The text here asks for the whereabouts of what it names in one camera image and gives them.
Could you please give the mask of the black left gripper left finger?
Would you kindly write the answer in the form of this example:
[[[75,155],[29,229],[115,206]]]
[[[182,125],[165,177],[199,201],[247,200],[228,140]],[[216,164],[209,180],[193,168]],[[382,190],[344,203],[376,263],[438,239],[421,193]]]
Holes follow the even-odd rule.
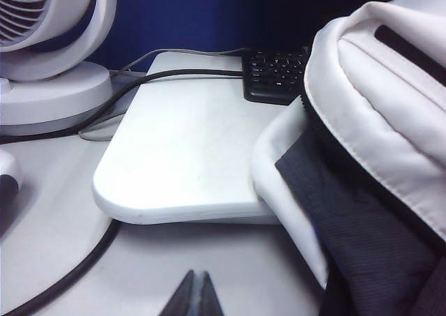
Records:
[[[189,270],[162,310],[162,316],[183,316],[188,313],[192,298],[194,272]]]

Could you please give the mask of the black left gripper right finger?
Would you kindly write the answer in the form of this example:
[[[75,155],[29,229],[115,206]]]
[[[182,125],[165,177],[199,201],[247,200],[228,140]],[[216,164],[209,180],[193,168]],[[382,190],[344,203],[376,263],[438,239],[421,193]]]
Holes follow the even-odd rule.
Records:
[[[223,316],[224,313],[209,272],[204,271],[200,279],[197,315]]]

